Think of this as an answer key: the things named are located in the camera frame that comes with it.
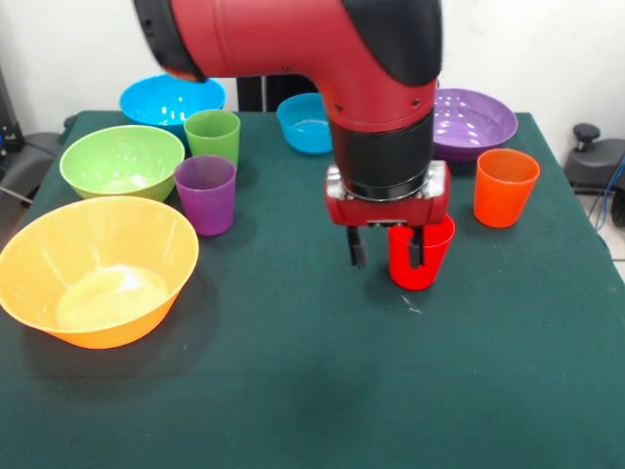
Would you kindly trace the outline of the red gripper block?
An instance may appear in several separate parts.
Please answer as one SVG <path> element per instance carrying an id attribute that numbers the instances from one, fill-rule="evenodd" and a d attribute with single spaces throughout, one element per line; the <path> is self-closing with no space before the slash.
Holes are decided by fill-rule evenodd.
<path id="1" fill-rule="evenodd" d="M 336 164 L 325 174 L 325 202 L 332 222 L 347 226 L 347 237 L 354 267 L 367 265 L 367 250 L 359 228 L 369 225 L 406 225 L 412 236 L 408 244 L 412 268 L 424 264 L 424 230 L 422 226 L 439 224 L 444 219 L 449 200 L 450 172 L 445 161 L 433 160 L 424 186 L 398 200 L 367 200 L 348 192 Z"/>

